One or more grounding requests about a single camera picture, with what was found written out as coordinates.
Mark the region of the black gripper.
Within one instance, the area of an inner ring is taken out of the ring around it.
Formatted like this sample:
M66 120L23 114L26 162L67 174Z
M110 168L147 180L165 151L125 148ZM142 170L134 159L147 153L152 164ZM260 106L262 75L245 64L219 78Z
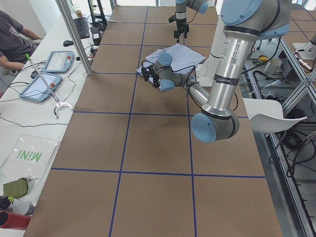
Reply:
M153 79L153 87L154 88L160 87L159 76L154 72L153 69L149 69L149 78Z
M177 29L174 30L174 38L176 42L179 43L179 37L183 34L184 38L187 39L187 34L189 32L189 24L187 23L187 19L176 19Z

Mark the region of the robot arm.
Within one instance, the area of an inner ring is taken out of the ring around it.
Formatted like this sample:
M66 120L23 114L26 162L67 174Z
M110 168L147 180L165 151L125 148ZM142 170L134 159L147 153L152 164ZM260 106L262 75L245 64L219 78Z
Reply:
M181 35L187 38L187 33L189 32L189 23L187 22L187 7L205 14L208 9L208 3L205 0L176 0L175 14L170 16L169 23L176 22L177 29L174 30L173 37L176 42L179 43L179 38Z
M205 90L190 74L178 74L172 69L171 54L162 53L157 61L142 67L145 80L163 91L182 87L200 107L193 116L191 129L202 142L233 137L239 120L230 104L239 83L242 68L257 40L284 36L289 31L291 1L289 0L226 0L223 2L217 29L224 40L219 48L213 83Z

